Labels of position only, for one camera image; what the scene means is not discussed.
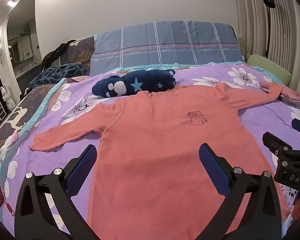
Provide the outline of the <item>green pillow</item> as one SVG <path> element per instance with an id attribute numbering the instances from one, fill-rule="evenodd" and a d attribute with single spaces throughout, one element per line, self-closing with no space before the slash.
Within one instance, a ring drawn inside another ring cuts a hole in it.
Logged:
<path id="1" fill-rule="evenodd" d="M 260 67 L 271 72 L 272 74 L 277 76 L 285 85 L 288 85 L 290 82 L 291 74 L 289 71 L 261 55 L 251 55 L 247 60 L 247 64 L 253 67 Z"/>

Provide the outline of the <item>blue plaid pillow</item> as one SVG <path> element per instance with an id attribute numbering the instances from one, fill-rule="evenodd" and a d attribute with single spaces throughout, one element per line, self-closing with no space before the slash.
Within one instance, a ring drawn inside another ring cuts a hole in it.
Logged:
<path id="1" fill-rule="evenodd" d="M 148 22 L 95 35 L 90 75 L 150 64 L 237 62 L 243 56 L 232 26 L 198 21 Z"/>

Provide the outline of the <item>salmon pink long-sleeve shirt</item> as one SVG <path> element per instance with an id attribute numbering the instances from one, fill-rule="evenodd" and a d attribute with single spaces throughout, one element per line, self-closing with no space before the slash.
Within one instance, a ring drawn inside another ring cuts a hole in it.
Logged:
<path id="1" fill-rule="evenodd" d="M 219 83 L 141 91 L 35 135 L 30 148 L 51 151 L 98 133 L 88 211 L 98 237 L 195 239 L 223 201 L 200 162 L 200 145 L 250 174 L 270 170 L 238 111 L 272 102 L 281 90 L 275 83 L 268 92 Z"/>

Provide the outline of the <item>purple floral bed sheet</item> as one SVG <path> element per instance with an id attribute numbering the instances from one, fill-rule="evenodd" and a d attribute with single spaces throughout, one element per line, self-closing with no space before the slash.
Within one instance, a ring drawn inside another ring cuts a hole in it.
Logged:
<path id="1" fill-rule="evenodd" d="M 177 86 L 208 86 L 215 87 L 219 83 L 225 83 L 231 88 L 249 89 L 263 92 L 257 85 L 248 86 L 239 79 L 245 74 L 255 83 L 267 80 L 261 72 L 241 65 L 210 65 L 175 71 Z M 65 99 L 58 103 L 51 111 L 40 120 L 33 129 L 25 133 L 21 142 L 14 145 L 11 153 L 6 154 L 0 169 L 2 190 L 5 191 L 6 202 L 15 212 L 18 191 L 23 177 L 27 172 L 37 175 L 51 173 L 55 168 L 64 167 L 72 158 L 79 156 L 84 149 L 92 144 L 98 147 L 101 137 L 96 132 L 90 132 L 77 140 L 67 142 L 51 151 L 34 151 L 31 145 L 34 136 L 47 130 L 60 126 L 64 122 L 70 122 L 91 111 L 100 103 L 112 104 L 118 98 L 99 99 L 92 93 L 92 87 L 98 81 L 108 77 L 101 74 L 87 78 L 80 82 L 69 83 L 61 88 L 61 94 Z M 270 172 L 275 171 L 274 157 L 262 143 L 262 135 L 265 132 L 290 144 L 300 150 L 300 133 L 291 126 L 292 119 L 300 119 L 300 110 L 285 105 L 279 100 L 274 100 L 263 105 L 257 105 L 238 111 L 240 122 L 251 133 L 261 149 L 264 157 L 270 165 Z M 93 184 L 93 172 L 90 172 L 79 194 L 73 198 L 75 206 L 88 223 L 88 211 L 90 191 Z M 0 208 L 0 219 L 9 232 L 14 231 L 15 216 L 9 213 L 6 205 Z"/>

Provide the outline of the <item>stack of pink folded clothes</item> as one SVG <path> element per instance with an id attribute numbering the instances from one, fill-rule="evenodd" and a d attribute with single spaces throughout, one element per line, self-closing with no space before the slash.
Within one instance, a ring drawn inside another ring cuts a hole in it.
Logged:
<path id="1" fill-rule="evenodd" d="M 270 82 L 260 82 L 260 88 L 274 99 L 300 110 L 300 94 L 285 85 Z"/>

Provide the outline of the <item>black garment on headboard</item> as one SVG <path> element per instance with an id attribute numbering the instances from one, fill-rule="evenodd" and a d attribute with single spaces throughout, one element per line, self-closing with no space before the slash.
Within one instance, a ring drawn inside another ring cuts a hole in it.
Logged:
<path id="1" fill-rule="evenodd" d="M 45 55 L 41 63 L 42 69 L 51 67 L 51 64 L 66 52 L 70 43 L 72 42 L 75 42 L 75 40 L 70 40 L 66 43 L 61 43 L 55 50 Z"/>

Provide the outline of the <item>dark teal fuzzy blanket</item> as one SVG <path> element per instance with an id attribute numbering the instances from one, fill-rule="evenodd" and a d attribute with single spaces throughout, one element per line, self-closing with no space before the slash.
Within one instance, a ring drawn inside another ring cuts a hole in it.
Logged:
<path id="1" fill-rule="evenodd" d="M 70 63 L 61 66 L 52 66 L 45 69 L 30 83 L 28 88 L 30 90 L 48 84 L 57 84 L 63 78 L 71 78 L 78 76 L 89 75 L 89 68 L 85 67 L 82 63 Z"/>

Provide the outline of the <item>black floor lamp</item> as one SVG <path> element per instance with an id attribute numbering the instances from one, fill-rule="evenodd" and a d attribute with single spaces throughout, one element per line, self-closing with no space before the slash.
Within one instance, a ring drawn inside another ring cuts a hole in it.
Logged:
<path id="1" fill-rule="evenodd" d="M 267 8 L 267 16 L 268 16 L 268 37 L 267 37 L 267 45 L 265 51 L 265 57 L 268 58 L 269 55 L 269 47 L 270 47 L 270 36 L 271 36 L 271 16 L 270 10 L 276 8 L 275 0 L 263 0 L 264 5 Z"/>

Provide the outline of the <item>beige pleated curtain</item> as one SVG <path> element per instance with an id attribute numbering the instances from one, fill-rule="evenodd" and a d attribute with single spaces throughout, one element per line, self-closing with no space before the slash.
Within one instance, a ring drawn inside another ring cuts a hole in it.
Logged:
<path id="1" fill-rule="evenodd" d="M 270 10 L 269 59 L 292 75 L 289 84 L 300 93 L 300 6 L 296 0 L 275 0 Z M 237 0 L 238 35 L 245 40 L 245 57 L 265 55 L 268 37 L 267 8 L 263 0 Z"/>

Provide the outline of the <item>dark patterned quilt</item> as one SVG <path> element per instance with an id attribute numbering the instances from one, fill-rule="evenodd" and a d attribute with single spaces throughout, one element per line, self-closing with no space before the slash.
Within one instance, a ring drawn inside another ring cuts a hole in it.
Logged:
<path id="1" fill-rule="evenodd" d="M 57 59 L 57 65 L 63 66 L 66 64 L 81 63 L 84 75 L 90 74 L 90 60 L 95 51 L 93 36 L 72 42 L 63 50 L 64 53 Z M 46 81 L 27 92 L 27 95 L 22 99 L 13 113 L 11 113 L 11 116 L 0 127 L 0 149 L 15 130 L 21 130 L 25 126 L 37 111 L 48 92 L 57 83 L 57 81 Z"/>

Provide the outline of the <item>navy star-pattern folded garment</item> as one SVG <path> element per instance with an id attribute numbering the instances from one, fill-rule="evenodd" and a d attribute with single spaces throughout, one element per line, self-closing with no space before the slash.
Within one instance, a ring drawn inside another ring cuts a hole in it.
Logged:
<path id="1" fill-rule="evenodd" d="M 115 96 L 135 95 L 140 91 L 163 92 L 175 87 L 175 71 L 137 70 L 124 76 L 112 75 L 98 81 L 92 87 L 95 96 L 110 98 Z"/>

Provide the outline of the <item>white cat figurine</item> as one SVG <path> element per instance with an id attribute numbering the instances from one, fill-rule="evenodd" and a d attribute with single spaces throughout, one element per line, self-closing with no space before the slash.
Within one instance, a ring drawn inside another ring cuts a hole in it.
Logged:
<path id="1" fill-rule="evenodd" d="M 6 102 L 7 108 L 10 111 L 13 111 L 15 109 L 15 102 L 11 97 L 10 90 L 5 84 L 3 84 L 3 86 L 0 87 L 0 90 L 1 90 L 3 100 Z"/>

